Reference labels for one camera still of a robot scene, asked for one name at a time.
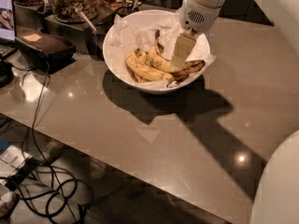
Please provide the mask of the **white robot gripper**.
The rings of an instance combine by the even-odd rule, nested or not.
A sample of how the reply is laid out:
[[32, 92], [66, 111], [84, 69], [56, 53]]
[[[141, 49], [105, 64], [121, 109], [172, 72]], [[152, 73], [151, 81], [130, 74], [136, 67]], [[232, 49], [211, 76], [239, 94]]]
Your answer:
[[220, 7], [206, 7], [196, 0], [183, 0], [178, 10], [182, 33], [178, 35], [171, 64], [181, 67], [191, 54], [197, 36], [207, 32], [219, 16]]

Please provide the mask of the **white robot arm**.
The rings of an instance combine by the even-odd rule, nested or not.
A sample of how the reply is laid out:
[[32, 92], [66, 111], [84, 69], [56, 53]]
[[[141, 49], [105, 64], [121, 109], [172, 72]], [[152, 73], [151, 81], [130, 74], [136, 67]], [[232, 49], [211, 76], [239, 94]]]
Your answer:
[[[225, 0], [183, 0], [178, 10], [183, 32], [172, 63], [180, 66], [191, 54], [197, 36], [208, 31]], [[262, 8], [299, 53], [299, 0], [264, 0]], [[271, 155], [258, 183], [250, 224], [299, 224], [299, 133], [293, 133]]]

